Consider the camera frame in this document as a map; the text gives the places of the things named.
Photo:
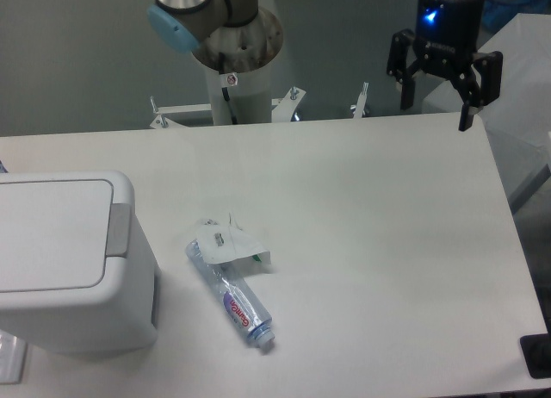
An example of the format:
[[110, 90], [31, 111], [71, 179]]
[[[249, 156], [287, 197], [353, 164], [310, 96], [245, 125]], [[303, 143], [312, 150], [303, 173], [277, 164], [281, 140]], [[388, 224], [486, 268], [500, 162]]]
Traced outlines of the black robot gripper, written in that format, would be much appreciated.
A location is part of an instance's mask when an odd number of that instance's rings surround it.
[[459, 79], [459, 130], [472, 127], [474, 116], [500, 96], [504, 55], [476, 53], [485, 0], [418, 0], [413, 33], [403, 29], [392, 37], [387, 74], [401, 86], [400, 109], [414, 104], [419, 71]]

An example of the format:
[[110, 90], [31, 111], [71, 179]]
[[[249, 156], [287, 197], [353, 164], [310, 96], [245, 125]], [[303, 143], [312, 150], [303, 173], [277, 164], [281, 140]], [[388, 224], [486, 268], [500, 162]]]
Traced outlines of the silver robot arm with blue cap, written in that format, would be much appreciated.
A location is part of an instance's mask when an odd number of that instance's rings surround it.
[[[414, 103], [419, 73], [449, 81], [461, 101], [459, 129], [501, 93], [503, 55], [482, 53], [477, 39], [486, 0], [418, 0], [416, 27], [392, 37], [387, 75], [400, 90], [400, 107]], [[269, 93], [269, 65], [281, 51], [282, 26], [258, 0], [154, 0], [148, 21], [172, 50], [204, 68], [217, 125], [293, 121], [305, 93], [281, 100]]]

